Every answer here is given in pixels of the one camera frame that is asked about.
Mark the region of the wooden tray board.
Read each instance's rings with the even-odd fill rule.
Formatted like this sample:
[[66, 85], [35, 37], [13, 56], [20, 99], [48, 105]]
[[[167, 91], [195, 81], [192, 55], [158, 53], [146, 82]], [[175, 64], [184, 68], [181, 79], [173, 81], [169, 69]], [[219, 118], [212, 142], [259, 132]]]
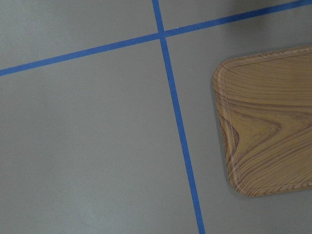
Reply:
[[263, 196], [312, 186], [312, 47], [222, 62], [213, 75], [231, 186]]

